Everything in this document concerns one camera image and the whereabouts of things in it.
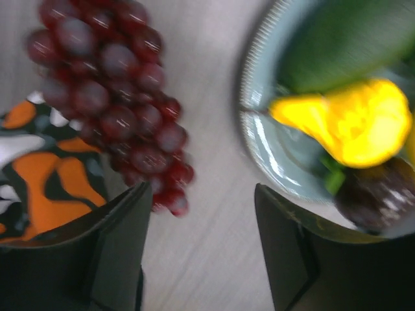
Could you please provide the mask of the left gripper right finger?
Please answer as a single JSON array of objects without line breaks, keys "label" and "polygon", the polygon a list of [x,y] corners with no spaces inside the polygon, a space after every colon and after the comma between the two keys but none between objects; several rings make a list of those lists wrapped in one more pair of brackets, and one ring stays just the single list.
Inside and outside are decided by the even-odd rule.
[{"label": "left gripper right finger", "polygon": [[342,227],[262,184],[254,200],[276,310],[414,309],[414,235]]}]

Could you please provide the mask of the orange camouflage patterned cloth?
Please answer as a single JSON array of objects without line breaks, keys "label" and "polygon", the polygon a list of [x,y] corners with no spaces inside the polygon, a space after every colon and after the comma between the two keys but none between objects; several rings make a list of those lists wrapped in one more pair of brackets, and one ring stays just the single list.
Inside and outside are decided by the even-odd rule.
[{"label": "orange camouflage patterned cloth", "polygon": [[39,91],[1,116],[1,243],[32,240],[108,200],[101,153]]}]

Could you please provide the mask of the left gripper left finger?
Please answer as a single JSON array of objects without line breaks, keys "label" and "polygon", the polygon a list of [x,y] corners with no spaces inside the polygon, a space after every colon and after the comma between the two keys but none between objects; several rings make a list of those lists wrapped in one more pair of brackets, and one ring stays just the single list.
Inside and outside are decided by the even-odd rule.
[{"label": "left gripper left finger", "polygon": [[1,245],[2,310],[140,310],[148,183],[29,241]]}]

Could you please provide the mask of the fake dark plum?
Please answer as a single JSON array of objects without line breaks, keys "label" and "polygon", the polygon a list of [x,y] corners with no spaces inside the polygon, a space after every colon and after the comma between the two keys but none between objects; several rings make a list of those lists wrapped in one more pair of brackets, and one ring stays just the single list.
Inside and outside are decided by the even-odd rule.
[{"label": "fake dark plum", "polygon": [[414,214],[414,169],[393,157],[370,168],[350,168],[324,155],[324,186],[337,210],[359,229],[382,233]]}]

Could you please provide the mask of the fake yellow pepper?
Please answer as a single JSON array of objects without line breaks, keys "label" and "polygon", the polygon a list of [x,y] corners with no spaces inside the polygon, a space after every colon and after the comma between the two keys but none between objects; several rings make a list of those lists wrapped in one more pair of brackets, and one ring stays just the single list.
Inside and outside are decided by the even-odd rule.
[{"label": "fake yellow pepper", "polygon": [[397,155],[412,127],[408,98],[393,82],[380,78],[325,94],[277,98],[268,113],[312,137],[351,168],[374,167]]}]

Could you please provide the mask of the fake yellow fruit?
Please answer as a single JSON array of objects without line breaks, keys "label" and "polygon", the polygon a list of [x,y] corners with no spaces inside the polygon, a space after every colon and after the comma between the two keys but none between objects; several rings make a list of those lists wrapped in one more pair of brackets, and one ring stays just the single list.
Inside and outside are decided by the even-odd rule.
[{"label": "fake yellow fruit", "polygon": [[412,116],[412,128],[405,143],[405,151],[409,161],[414,165],[415,162],[415,116]]}]

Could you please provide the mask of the fake dark green avocado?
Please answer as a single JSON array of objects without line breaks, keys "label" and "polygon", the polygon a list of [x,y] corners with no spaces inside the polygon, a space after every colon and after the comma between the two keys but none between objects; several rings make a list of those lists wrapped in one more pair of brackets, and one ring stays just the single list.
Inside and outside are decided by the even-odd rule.
[{"label": "fake dark green avocado", "polygon": [[321,93],[413,50],[413,1],[326,1],[294,35],[277,78],[293,93]]}]

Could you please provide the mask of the grey-blue round plate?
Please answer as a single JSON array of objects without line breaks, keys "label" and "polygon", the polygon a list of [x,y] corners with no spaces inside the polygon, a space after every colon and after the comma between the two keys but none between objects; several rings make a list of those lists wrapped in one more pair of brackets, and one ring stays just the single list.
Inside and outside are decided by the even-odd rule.
[{"label": "grey-blue round plate", "polygon": [[[414,234],[414,214],[382,233],[359,229],[335,207],[324,186],[326,169],[320,162],[327,151],[312,137],[274,120],[270,103],[281,97],[325,94],[369,79],[387,79],[409,100],[414,115],[414,50],[406,58],[366,76],[324,92],[293,93],[278,81],[279,63],[303,22],[326,1],[273,1],[261,14],[246,48],[239,75],[237,111],[247,152],[262,173],[292,203],[342,227],[368,235],[397,238]],[[409,163],[403,148],[394,157]]]}]

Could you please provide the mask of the fake purple grape bunch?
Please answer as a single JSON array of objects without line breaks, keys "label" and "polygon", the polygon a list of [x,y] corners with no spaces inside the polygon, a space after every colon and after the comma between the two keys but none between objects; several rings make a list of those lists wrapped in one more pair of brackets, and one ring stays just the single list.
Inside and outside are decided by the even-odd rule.
[{"label": "fake purple grape bunch", "polygon": [[45,102],[80,121],[81,139],[109,156],[131,187],[148,182],[152,209],[187,214],[195,172],[182,106],[163,92],[163,40],[139,1],[41,1],[25,45],[46,70]]}]

